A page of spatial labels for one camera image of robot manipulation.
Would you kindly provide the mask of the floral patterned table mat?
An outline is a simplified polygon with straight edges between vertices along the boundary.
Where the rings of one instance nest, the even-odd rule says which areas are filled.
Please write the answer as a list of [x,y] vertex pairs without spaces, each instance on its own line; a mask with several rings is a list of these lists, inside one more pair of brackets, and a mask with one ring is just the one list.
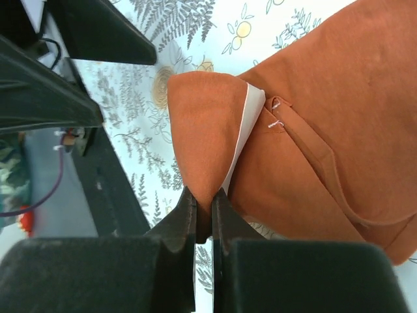
[[[153,67],[81,62],[89,94],[149,222],[157,224],[184,186],[167,103],[170,77],[193,71],[239,76],[307,35],[355,1],[116,1],[156,46]],[[284,236],[252,222],[269,239]],[[395,264],[416,304],[416,252]]]

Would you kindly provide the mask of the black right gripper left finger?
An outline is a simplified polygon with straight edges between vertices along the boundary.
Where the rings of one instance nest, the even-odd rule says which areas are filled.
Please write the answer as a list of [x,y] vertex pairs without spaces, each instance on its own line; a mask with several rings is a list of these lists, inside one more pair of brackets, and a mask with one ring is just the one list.
[[197,208],[142,236],[25,239],[1,262],[2,312],[193,312]]

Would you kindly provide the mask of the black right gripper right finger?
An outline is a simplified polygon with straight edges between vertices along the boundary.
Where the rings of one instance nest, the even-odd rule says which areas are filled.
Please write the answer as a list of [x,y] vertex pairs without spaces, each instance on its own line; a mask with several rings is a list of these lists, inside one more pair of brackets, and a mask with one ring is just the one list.
[[366,243],[268,240],[220,190],[212,201],[215,312],[406,312],[384,252]]

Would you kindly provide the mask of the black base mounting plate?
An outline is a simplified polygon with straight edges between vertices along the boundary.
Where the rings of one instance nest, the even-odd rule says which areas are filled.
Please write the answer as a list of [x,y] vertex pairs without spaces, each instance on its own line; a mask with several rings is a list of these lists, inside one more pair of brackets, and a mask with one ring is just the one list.
[[102,128],[72,130],[54,213],[60,237],[143,235],[149,223]]

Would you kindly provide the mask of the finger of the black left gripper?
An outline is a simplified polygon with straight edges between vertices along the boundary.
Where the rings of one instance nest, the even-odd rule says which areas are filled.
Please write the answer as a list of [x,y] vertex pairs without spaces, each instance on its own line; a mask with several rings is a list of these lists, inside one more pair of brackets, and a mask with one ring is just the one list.
[[55,23],[73,59],[156,64],[152,42],[110,1],[56,1]]
[[1,133],[52,127],[101,127],[99,105],[1,37]]

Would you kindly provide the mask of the orange and cream underwear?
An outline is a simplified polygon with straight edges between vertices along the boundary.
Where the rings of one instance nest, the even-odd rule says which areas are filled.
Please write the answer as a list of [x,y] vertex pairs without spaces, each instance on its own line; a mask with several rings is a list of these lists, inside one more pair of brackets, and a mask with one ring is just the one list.
[[355,1],[239,76],[174,75],[167,103],[200,243],[224,190],[289,239],[416,252],[415,1]]

